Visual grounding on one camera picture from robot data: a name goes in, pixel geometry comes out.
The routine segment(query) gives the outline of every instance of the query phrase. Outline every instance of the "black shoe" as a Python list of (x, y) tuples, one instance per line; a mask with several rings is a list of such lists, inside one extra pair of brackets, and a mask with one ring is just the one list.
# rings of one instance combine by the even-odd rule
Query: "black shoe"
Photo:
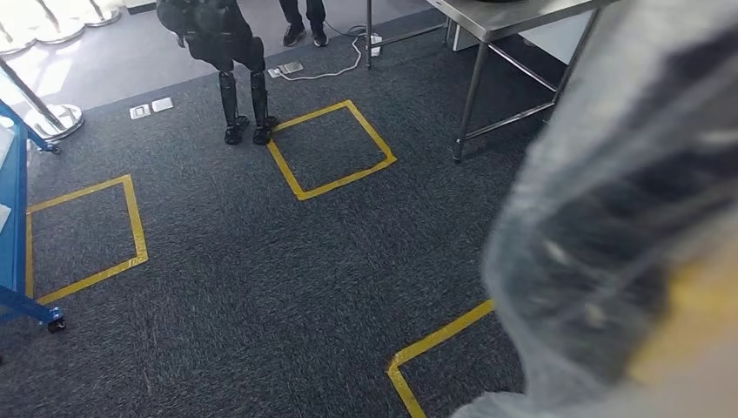
[(244, 139), (244, 129), (249, 125), (249, 118), (239, 116), (236, 118), (236, 124), (225, 128), (225, 143), (228, 145), (238, 145)]
[(287, 32), (285, 32), (285, 36), (282, 38), (282, 45), (294, 46), (304, 36), (305, 26), (303, 26), (302, 24), (300, 26), (295, 26), (294, 24), (291, 24), (287, 27)]
[(257, 126), (254, 130), (254, 144), (267, 145), (272, 140), (272, 130), (279, 125), (277, 118), (270, 116), (266, 119), (266, 126)]
[(319, 48), (328, 45), (328, 36), (325, 35), (322, 24), (319, 27), (312, 28), (312, 43)]

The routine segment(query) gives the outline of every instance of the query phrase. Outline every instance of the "gray carpet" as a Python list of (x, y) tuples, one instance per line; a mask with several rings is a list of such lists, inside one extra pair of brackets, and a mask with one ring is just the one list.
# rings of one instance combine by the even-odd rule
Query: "gray carpet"
[[(421, 12), (380, 29), (391, 36), (440, 19)], [(509, 126), (454, 165), (447, 148), (475, 51), (454, 54), (440, 37), (391, 45), (372, 71), (270, 80), (272, 114), (288, 120), (351, 99), (398, 158), (314, 199), (297, 201), (265, 148), (223, 144), (216, 75), (88, 111), (62, 155), (33, 153), (31, 203), (130, 174), (150, 259), (61, 299), (63, 334), (26, 319), (2, 324), (0, 416), (407, 416), (386, 367), (486, 298), (481, 247), (543, 126), (542, 116)], [(335, 71), (352, 62), (350, 42), (269, 62)], [(560, 76), (541, 51), (503, 44)], [(237, 75), (250, 109), (245, 69)], [(481, 89), (475, 125), (550, 98), (496, 57)], [(129, 119), (130, 106), (167, 96), (175, 109)], [(349, 115), (323, 118), (275, 135), (305, 188), (376, 161)], [(83, 199), (34, 213), (41, 289), (131, 254), (119, 189)], [(493, 316), (402, 371), (428, 417), (523, 383)]]

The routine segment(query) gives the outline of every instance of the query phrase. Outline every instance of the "blue cart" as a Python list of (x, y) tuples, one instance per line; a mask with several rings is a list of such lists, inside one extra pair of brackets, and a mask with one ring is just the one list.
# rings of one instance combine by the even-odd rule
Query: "blue cart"
[(0, 116), (11, 120), (14, 138), (5, 162), (0, 166), (0, 204), (10, 208), (10, 216), (0, 230), (0, 310), (7, 307), (10, 313), (23, 314), (45, 323), (50, 332), (65, 328), (64, 318), (57, 307), (48, 308), (26, 295), (26, 139), (30, 139), (41, 151), (59, 153), (58, 145), (47, 144), (30, 130), (23, 120), (5, 103), (0, 101)]

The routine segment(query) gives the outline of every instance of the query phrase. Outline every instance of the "yellow tape square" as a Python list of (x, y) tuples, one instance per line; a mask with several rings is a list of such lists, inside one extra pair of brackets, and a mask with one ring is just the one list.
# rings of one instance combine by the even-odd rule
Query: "yellow tape square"
[(332, 111), (337, 111), (338, 109), (343, 109), (343, 108), (348, 109), (351, 112), (351, 114), (354, 116), (354, 118), (356, 118), (356, 120), (361, 124), (361, 127), (364, 128), (364, 131), (366, 131), (366, 133), (369, 134), (369, 136), (374, 141), (374, 144), (376, 144), (377, 147), (385, 154), (385, 159), (383, 159), (382, 161), (379, 161), (378, 164), (376, 164), (375, 166), (371, 168), (367, 168), (360, 172), (349, 174), (348, 176), (332, 181), (331, 183), (328, 183), (327, 185), (321, 185), (314, 189), (305, 191), (303, 190), (302, 186), (300, 186), (298, 180), (295, 178), (295, 175), (292, 173), (292, 170), (290, 170), (290, 166), (287, 164), (287, 162), (285, 161), (285, 158), (282, 156), (282, 152), (279, 151), (279, 148), (277, 147), (277, 145), (274, 143), (274, 141), (272, 141), (268, 145), (269, 151), (272, 153), (274, 162), (277, 163), (279, 170), (282, 172), (282, 175), (285, 176), (285, 180), (287, 180), (287, 184), (292, 189), (292, 192), (295, 193), (295, 196), (297, 196), (298, 200), (307, 200), (309, 198), (314, 198), (325, 192), (329, 192), (337, 187), (341, 187), (342, 185), (347, 185), (349, 183), (352, 183), (353, 181), (362, 179), (368, 176), (369, 174), (372, 174), (373, 172), (378, 172), (379, 170), (388, 167), (391, 163), (397, 161), (394, 155), (392, 155), (392, 151), (390, 150), (389, 146), (387, 146), (385, 141), (382, 139), (382, 137), (379, 136), (379, 134), (374, 130), (374, 128), (372, 128), (372, 126), (369, 125), (369, 122), (366, 120), (366, 118), (364, 118), (364, 115), (362, 115), (361, 112), (359, 112), (359, 109), (356, 108), (356, 105), (354, 105), (351, 100), (346, 100), (341, 103), (334, 104), (333, 106), (328, 106), (325, 109), (314, 111), (313, 113), (308, 113), (299, 118), (295, 118), (293, 120), (284, 122), (283, 124), (277, 125), (277, 127), (274, 128), (274, 131), (275, 132), (283, 131), (284, 129), (287, 129), (290, 126), (301, 124), (307, 120), (314, 119), (314, 118), (323, 116), (327, 113), (330, 113)]
[(92, 274), (90, 277), (76, 281), (68, 286), (62, 287), (59, 290), (51, 292), (37, 299), (37, 302), (46, 305), (54, 300), (58, 300), (69, 294), (75, 293), (86, 287), (90, 287), (100, 281), (110, 278), (118, 273), (128, 270), (131, 267), (138, 266), (141, 263), (146, 262), (149, 259), (149, 253), (146, 250), (146, 240), (144, 239), (144, 228), (141, 225), (141, 218), (138, 214), (138, 203), (136, 202), (136, 193), (133, 191), (133, 180), (131, 175), (126, 174), (100, 183), (99, 185), (92, 185), (82, 190), (65, 194), (58, 198), (47, 200), (37, 205), (29, 206), (28, 212), (26, 213), (26, 235), (25, 235), (25, 293), (29, 298), (33, 298), (33, 238), (31, 235), (31, 214), (34, 212), (42, 211), (52, 206), (68, 202), (72, 199), (77, 199), (90, 193), (98, 192), (114, 185), (122, 185), (125, 205), (128, 209), (128, 217), (131, 220), (131, 230), (133, 232), (133, 243), (136, 248), (136, 256), (132, 259), (126, 260), (116, 266), (103, 270), (100, 273)]

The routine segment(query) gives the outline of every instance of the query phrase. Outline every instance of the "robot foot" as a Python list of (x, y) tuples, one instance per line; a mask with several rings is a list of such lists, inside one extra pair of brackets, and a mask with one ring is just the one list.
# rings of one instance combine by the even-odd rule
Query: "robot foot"
[(244, 130), (249, 125), (249, 118), (246, 116), (236, 117), (236, 124), (225, 128), (225, 143), (228, 145), (238, 145), (244, 139)]
[(270, 116), (266, 119), (266, 124), (257, 126), (254, 131), (253, 141), (256, 145), (267, 145), (272, 140), (272, 130), (279, 125), (277, 118)]

